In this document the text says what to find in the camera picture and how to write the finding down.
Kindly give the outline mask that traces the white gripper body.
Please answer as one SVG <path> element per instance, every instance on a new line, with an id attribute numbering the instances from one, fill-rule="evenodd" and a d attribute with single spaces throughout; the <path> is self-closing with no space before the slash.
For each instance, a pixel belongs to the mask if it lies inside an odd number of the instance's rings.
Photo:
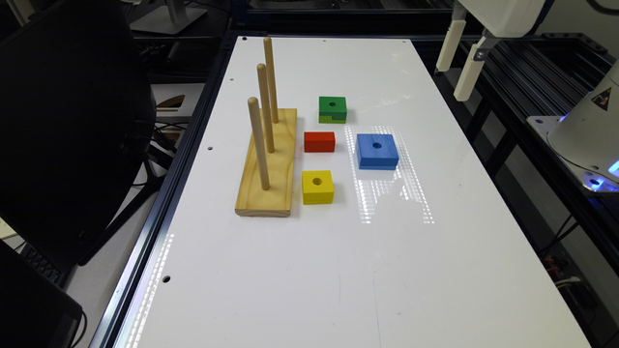
<path id="1" fill-rule="evenodd" d="M 498 38 L 520 38 L 538 19 L 545 0 L 459 0 L 464 9 Z"/>

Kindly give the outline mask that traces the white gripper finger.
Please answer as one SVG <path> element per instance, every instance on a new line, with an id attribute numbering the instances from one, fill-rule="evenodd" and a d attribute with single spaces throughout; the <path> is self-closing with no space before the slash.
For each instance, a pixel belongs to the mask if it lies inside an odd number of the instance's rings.
<path id="1" fill-rule="evenodd" d="M 440 73 L 446 72 L 453 62 L 458 43 L 466 25 L 466 14 L 467 11 L 462 5 L 454 5 L 452 21 L 435 65 L 435 69 Z"/>
<path id="2" fill-rule="evenodd" d="M 489 52 L 500 41 L 500 38 L 484 35 L 477 43 L 471 46 L 454 90 L 454 97 L 458 102 L 469 100 Z"/>

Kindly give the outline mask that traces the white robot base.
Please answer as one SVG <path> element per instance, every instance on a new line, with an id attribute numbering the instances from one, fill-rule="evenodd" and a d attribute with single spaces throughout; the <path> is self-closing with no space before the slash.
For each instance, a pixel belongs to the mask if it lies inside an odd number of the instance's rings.
<path id="1" fill-rule="evenodd" d="M 618 192 L 618 66 L 563 116 L 530 116 L 527 123 L 592 193 Z"/>

